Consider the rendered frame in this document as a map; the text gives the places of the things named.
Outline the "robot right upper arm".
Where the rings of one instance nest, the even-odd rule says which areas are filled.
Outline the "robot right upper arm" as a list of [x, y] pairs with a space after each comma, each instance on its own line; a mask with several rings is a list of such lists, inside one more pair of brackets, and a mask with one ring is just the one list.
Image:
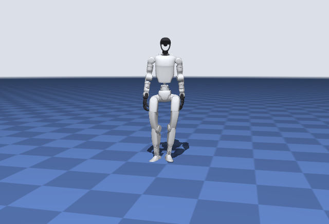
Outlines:
[[147, 78], [146, 80], [151, 81], [153, 76], [152, 76], [152, 71], [153, 71], [153, 63], [155, 63], [155, 58], [156, 57], [150, 57], [148, 59], [148, 64], [147, 64]]

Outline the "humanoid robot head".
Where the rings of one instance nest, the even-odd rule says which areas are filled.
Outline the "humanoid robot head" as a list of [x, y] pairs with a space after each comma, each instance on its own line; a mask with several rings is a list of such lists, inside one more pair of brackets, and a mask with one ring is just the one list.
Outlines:
[[[170, 46], [171, 46], [171, 41], [170, 41], [170, 39], [169, 38], [162, 38], [161, 40], [160, 40], [160, 46], [161, 45], [164, 45], [164, 46], [167, 46], [167, 45], [169, 45], [169, 48], [168, 48], [168, 50], [170, 49]], [[162, 46], [161, 46], [161, 49], [162, 49]], [[161, 55], [168, 55], [167, 53], [168, 53], [168, 50], [163, 50], [162, 49], [162, 53], [163, 54], [161, 54]]]

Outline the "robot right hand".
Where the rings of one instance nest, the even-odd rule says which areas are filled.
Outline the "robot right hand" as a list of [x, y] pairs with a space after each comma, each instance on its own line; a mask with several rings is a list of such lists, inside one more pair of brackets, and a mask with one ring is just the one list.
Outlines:
[[148, 104], [147, 104], [147, 98], [148, 98], [148, 93], [145, 93], [145, 96], [143, 97], [143, 108], [144, 108], [146, 111], [149, 111], [149, 110], [147, 109], [147, 107], [149, 107]]

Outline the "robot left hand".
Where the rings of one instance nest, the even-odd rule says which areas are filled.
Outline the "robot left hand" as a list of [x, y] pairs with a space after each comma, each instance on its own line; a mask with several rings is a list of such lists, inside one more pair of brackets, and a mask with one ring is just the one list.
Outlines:
[[182, 106], [183, 106], [183, 104], [184, 104], [184, 94], [180, 94], [180, 99], [181, 99], [181, 105], [180, 105], [180, 109], [179, 110], [181, 110], [182, 109]]

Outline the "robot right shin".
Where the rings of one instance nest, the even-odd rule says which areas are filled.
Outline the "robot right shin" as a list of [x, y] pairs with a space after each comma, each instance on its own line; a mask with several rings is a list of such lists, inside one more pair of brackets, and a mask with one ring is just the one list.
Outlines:
[[160, 146], [160, 140], [161, 140], [161, 134], [160, 133], [156, 133], [155, 129], [152, 128], [152, 132], [151, 132], [151, 136], [152, 136], [152, 144], [154, 147], [154, 155], [157, 157], [159, 157], [159, 146]]

